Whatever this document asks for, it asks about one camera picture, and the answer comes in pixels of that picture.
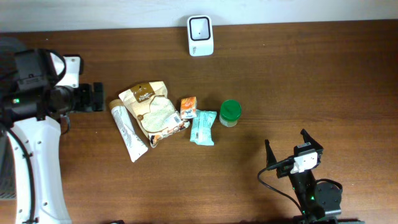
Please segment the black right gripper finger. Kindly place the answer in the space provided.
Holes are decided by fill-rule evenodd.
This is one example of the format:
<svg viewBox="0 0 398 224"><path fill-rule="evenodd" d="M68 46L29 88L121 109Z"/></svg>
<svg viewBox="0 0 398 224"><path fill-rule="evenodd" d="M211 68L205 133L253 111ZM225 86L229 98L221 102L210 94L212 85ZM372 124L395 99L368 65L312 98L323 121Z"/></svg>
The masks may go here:
<svg viewBox="0 0 398 224"><path fill-rule="evenodd" d="M265 147L266 147L266 156L267 156L266 167L268 168L273 166L277 162L277 160L271 149L271 145L268 139L265 140Z"/></svg>
<svg viewBox="0 0 398 224"><path fill-rule="evenodd" d="M322 146L312 138L305 129L302 129L300 134L303 137L304 143L310 143L316 150L321 149Z"/></svg>

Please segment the white tube with brown cap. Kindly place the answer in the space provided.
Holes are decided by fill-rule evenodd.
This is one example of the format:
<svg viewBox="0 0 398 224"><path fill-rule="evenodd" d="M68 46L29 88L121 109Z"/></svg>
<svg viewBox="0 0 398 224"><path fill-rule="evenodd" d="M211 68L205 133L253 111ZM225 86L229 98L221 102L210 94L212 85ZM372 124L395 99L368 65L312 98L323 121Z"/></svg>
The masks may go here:
<svg viewBox="0 0 398 224"><path fill-rule="evenodd" d="M109 108L114 121L121 133L132 162L136 162L148 150L148 147L136 134L129 113L120 99L109 103Z"/></svg>

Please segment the teal snack packet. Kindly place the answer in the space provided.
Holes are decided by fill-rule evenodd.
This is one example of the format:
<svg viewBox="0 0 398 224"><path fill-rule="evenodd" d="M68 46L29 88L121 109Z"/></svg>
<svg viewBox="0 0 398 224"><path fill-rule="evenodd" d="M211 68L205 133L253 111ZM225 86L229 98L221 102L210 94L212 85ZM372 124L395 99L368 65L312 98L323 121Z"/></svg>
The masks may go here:
<svg viewBox="0 0 398 224"><path fill-rule="evenodd" d="M197 110L197 117L193 119L190 141L201 146L213 146L211 127L215 122L217 112Z"/></svg>

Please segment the orange tissue packet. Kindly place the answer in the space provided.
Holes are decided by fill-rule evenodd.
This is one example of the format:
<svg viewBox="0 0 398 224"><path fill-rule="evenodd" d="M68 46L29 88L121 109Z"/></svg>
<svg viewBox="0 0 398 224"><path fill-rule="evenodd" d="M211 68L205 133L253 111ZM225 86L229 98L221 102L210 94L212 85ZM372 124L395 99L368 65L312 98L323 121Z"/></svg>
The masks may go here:
<svg viewBox="0 0 398 224"><path fill-rule="evenodd" d="M182 119L197 117L197 98L195 96L181 99L180 115Z"/></svg>

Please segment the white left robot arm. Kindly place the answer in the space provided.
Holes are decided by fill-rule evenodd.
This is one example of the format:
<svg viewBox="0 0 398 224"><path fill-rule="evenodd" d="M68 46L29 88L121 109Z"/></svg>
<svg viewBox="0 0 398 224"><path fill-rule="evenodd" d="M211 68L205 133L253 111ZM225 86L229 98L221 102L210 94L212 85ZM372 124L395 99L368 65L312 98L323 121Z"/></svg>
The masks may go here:
<svg viewBox="0 0 398 224"><path fill-rule="evenodd" d="M1 95L1 130L15 165L16 223L71 223L60 172L61 120L103 111L103 84L79 82L78 54L30 49L13 59L11 88Z"/></svg>

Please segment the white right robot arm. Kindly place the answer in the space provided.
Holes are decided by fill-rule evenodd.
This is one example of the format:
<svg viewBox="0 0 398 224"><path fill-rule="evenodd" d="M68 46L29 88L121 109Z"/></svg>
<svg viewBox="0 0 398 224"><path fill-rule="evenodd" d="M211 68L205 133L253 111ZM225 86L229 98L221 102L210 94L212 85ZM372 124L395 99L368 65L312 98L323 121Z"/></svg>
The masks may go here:
<svg viewBox="0 0 398 224"><path fill-rule="evenodd" d="M316 179L312 170L321 163L323 146L312 138L305 129L300 134L303 144L294 147L294 154L277 161L269 140L265 140L266 167L257 174L258 181L267 188L287 197L300 210L295 217L297 223L337 223L341 214L343 186L331 179ZM281 192L261 180L265 171L275 170L277 178L288 177L296 199Z"/></svg>

